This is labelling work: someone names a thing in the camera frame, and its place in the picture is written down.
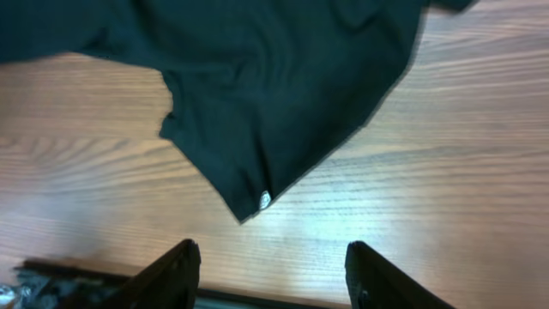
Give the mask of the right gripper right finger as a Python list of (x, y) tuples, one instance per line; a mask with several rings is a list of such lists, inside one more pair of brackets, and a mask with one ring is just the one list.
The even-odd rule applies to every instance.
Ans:
[(362, 241), (347, 246), (352, 309), (454, 309)]

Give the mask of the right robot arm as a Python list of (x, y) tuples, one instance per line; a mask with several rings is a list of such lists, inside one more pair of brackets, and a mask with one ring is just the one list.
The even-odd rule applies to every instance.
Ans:
[[(33, 309), (292, 309), (294, 303), (199, 287), (198, 244), (185, 239), (135, 276), (40, 260), (15, 268), (17, 283), (1, 286), (3, 308)], [(389, 260), (355, 241), (346, 253), (346, 283), (357, 309), (450, 309)]]

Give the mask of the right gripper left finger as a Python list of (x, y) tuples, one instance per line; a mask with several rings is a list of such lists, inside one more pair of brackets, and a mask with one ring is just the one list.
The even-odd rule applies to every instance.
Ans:
[(129, 279), (100, 308), (193, 309), (200, 277), (198, 244), (184, 239)]

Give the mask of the black polo shirt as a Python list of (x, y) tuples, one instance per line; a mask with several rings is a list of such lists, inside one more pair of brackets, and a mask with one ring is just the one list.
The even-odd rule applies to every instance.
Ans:
[(238, 221), (356, 132), (400, 81), (429, 0), (3, 0), (1, 60), (78, 52), (158, 70), (160, 135)]

